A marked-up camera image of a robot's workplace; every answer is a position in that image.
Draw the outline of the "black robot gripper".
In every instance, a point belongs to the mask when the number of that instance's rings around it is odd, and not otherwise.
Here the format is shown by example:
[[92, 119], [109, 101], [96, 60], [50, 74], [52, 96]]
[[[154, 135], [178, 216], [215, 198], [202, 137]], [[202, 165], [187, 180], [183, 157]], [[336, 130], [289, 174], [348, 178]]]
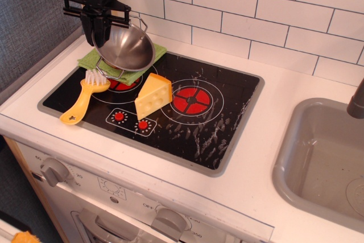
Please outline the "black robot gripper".
[[111, 24], [130, 26], [130, 11], [130, 6], [118, 0], [64, 0], [63, 7], [65, 15], [81, 18], [87, 42], [94, 46], [95, 40], [99, 48], [110, 38]]

